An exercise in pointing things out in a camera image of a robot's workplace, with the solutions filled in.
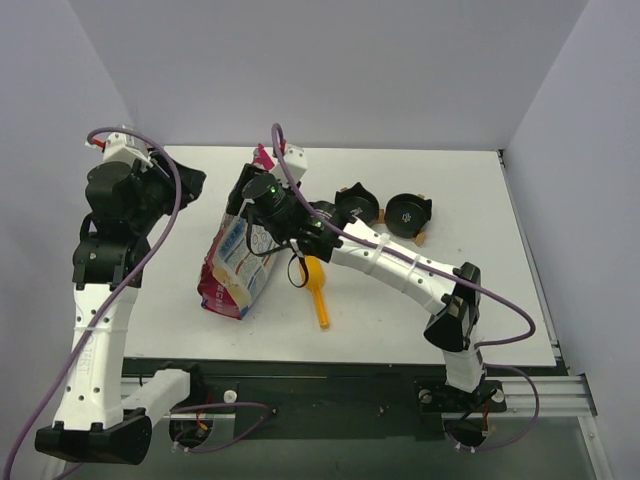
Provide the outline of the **pet food bag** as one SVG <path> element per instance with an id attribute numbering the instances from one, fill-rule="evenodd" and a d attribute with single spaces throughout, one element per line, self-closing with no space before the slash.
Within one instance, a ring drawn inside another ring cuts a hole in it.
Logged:
<path id="1" fill-rule="evenodd" d="M 197 292 L 201 306 L 222 316 L 240 320 L 249 311 L 271 274 L 276 256 L 253 255 L 246 244 L 247 221 L 240 216 L 242 188 L 254 173 L 268 172 L 274 160 L 260 144 L 253 160 L 243 166 L 228 195 L 218 232 L 205 256 Z"/>

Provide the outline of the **yellow plastic scoop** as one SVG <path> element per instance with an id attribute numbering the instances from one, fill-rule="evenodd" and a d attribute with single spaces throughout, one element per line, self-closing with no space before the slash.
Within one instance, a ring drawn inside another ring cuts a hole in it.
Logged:
<path id="1" fill-rule="evenodd" d="M 311 293 L 318 324 L 322 330 L 328 330 L 330 320 L 323 295 L 326 277 L 321 262 L 316 257 L 306 256 L 300 264 L 299 270 L 303 287 Z"/>

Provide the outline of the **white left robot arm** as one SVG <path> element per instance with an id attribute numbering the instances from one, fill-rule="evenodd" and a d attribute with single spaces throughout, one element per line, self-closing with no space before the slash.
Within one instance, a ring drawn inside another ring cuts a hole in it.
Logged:
<path id="1" fill-rule="evenodd" d="M 183 370 L 155 375 L 127 400 L 120 379 L 142 270 L 159 249 L 148 235 L 162 216 L 175 221 L 205 179 L 157 152 L 150 164 L 106 161 L 88 173 L 91 211 L 72 257 L 73 349 L 54 383 L 64 389 L 54 419 L 36 432 L 38 452 L 74 463 L 138 465 L 165 411 L 203 405 L 204 384 Z"/>

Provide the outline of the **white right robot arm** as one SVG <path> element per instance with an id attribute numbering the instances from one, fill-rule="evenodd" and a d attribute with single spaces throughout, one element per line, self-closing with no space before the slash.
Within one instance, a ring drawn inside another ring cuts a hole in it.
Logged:
<path id="1" fill-rule="evenodd" d="M 272 246 L 259 247 L 247 232 L 245 242 L 252 254 L 266 257 L 291 251 L 304 284 L 310 281 L 311 260 L 317 258 L 369 275 L 414 300 L 429 315 L 424 338 L 443 353 L 449 402 L 468 409 L 482 398 L 485 366 L 475 332 L 480 304 L 477 266 L 434 262 L 347 217 L 330 202 L 305 206 L 258 165 L 244 165 L 227 210 L 271 236 Z"/>

